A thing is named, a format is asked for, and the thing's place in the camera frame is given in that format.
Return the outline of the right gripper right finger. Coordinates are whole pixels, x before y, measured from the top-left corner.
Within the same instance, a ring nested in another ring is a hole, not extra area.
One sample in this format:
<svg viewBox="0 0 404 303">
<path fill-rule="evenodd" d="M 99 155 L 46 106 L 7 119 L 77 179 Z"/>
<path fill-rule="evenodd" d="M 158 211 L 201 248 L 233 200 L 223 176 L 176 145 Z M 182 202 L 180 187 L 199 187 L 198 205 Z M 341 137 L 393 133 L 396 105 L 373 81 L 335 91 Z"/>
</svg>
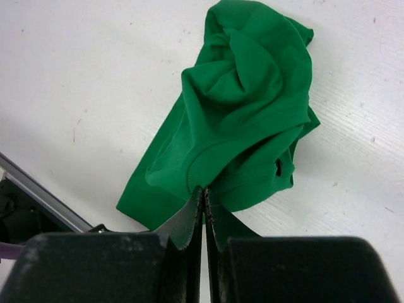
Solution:
<svg viewBox="0 0 404 303">
<path fill-rule="evenodd" d="M 213 302 L 398 302 L 374 248 L 358 237 L 262 237 L 205 189 Z"/>
</svg>

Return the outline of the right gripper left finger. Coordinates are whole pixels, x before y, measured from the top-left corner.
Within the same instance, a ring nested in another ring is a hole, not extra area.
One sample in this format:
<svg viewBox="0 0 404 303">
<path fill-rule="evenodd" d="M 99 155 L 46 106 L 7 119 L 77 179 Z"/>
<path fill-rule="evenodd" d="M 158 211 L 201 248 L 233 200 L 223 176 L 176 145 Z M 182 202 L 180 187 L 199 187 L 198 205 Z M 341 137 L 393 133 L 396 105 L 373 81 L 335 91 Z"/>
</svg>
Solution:
<svg viewBox="0 0 404 303">
<path fill-rule="evenodd" d="M 202 190 L 152 232 L 42 234 L 25 245 L 2 302 L 197 302 Z"/>
</svg>

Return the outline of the green t shirt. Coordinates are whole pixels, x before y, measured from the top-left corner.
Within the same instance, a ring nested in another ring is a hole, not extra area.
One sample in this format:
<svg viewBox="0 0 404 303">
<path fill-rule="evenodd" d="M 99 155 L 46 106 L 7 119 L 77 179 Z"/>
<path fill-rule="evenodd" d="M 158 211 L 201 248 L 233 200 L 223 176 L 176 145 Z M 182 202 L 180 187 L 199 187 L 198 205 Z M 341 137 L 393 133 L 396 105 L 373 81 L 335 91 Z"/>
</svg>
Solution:
<svg viewBox="0 0 404 303">
<path fill-rule="evenodd" d="M 256 1 L 220 1 L 182 91 L 117 203 L 153 230 L 196 187 L 228 211 L 293 186 L 298 141 L 319 125 L 309 106 L 313 30 Z"/>
</svg>

